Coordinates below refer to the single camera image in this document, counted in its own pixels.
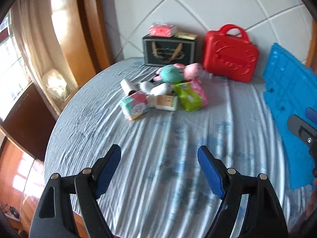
green package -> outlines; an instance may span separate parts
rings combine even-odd
[[[186,111],[192,112],[202,107],[201,97],[192,89],[189,83],[176,84],[174,90]]]

curtain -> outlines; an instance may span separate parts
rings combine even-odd
[[[56,99],[48,91],[43,77],[56,68],[50,56],[45,36],[42,32],[40,11],[37,0],[16,0],[11,7],[12,29],[16,44],[27,65],[33,82],[42,90],[46,104],[57,115],[61,113],[63,101]]]

red suitcase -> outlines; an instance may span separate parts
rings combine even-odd
[[[227,34],[237,28],[242,37]],[[208,31],[205,36],[203,67],[214,75],[225,76],[235,81],[249,82],[259,57],[244,29],[227,24],[218,31]]]

metal screw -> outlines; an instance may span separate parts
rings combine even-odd
[[[82,171],[83,174],[88,175],[91,173],[91,168],[87,167]]]
[[[58,173],[54,173],[54,174],[51,175],[51,179],[55,180],[55,179],[58,178],[58,176],[59,176]]]
[[[260,174],[260,179],[261,180],[266,180],[267,179],[267,175],[266,174]]]
[[[234,168],[228,168],[227,171],[228,171],[228,174],[230,174],[230,175],[235,175],[237,172]]]

gray tablecloth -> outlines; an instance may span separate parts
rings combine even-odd
[[[156,68],[140,58],[121,61],[82,87],[59,117],[45,157],[45,181],[52,173],[74,175],[104,157],[112,144],[122,160],[98,200],[113,234],[132,238],[203,237],[220,205],[197,161],[207,145],[216,158],[241,174],[266,173],[291,228],[304,211],[311,186],[290,190],[286,157],[264,102],[265,85],[239,83],[203,73],[210,105],[195,112],[151,109],[129,122],[119,100],[123,78],[149,80]],[[76,196],[72,206],[80,214]],[[232,233],[237,237],[246,208],[244,195]]]

